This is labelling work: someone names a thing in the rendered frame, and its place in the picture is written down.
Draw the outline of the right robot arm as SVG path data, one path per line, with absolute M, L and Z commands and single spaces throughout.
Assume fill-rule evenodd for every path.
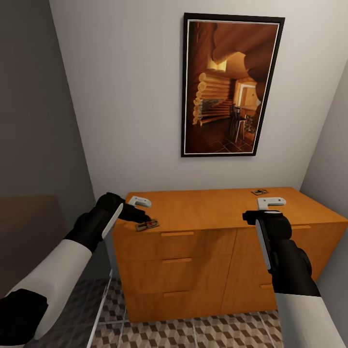
M 283 206 L 281 197 L 258 198 L 258 210 L 243 213 L 243 220 L 256 225 L 261 251 L 278 308 L 284 348 L 346 348 L 325 306 L 312 266 L 303 249 L 291 240 L 288 219 L 269 206 Z

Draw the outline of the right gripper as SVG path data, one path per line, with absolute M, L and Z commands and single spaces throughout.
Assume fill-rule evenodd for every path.
M 247 223 L 249 225 L 256 225 L 256 219 L 262 212 L 262 210 L 246 211 L 245 213 L 243 213 L 243 220 L 247 220 Z

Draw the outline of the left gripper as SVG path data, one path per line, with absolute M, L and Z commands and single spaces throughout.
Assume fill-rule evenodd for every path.
M 151 218 L 147 215 L 145 215 L 144 211 L 138 210 L 137 208 L 129 205 L 129 214 L 123 218 L 122 220 L 126 220 L 126 221 L 135 221 L 135 222 L 139 222 L 140 224 L 142 222 L 150 222 Z

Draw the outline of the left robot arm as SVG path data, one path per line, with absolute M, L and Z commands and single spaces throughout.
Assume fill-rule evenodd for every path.
M 150 208 L 151 202 L 133 196 L 126 204 L 114 193 L 102 195 L 53 251 L 0 299 L 0 348 L 23 348 L 53 327 L 99 241 L 117 218 L 140 224 L 151 221 L 137 205 Z

